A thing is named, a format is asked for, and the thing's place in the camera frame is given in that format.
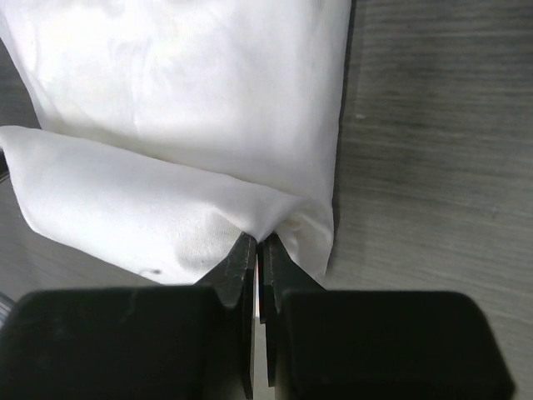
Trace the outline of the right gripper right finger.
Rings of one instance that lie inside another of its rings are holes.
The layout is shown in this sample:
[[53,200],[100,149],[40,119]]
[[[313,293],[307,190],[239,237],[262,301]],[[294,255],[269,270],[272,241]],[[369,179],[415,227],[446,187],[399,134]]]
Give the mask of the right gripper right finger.
[[258,250],[267,379],[279,399],[511,399],[481,308],[449,291],[327,290],[277,235]]

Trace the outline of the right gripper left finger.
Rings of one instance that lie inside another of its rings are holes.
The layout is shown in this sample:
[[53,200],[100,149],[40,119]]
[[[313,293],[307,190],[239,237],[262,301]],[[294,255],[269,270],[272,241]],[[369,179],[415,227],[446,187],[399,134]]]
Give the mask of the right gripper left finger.
[[250,399],[256,241],[192,285],[46,290],[1,331],[4,399]]

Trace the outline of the white floral print t-shirt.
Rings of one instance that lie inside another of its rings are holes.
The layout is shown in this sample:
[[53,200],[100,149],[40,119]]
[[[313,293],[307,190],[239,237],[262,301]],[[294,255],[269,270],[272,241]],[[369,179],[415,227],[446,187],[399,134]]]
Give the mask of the white floral print t-shirt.
[[326,272],[348,1],[4,1],[38,127],[1,128],[28,226],[162,284],[276,233]]

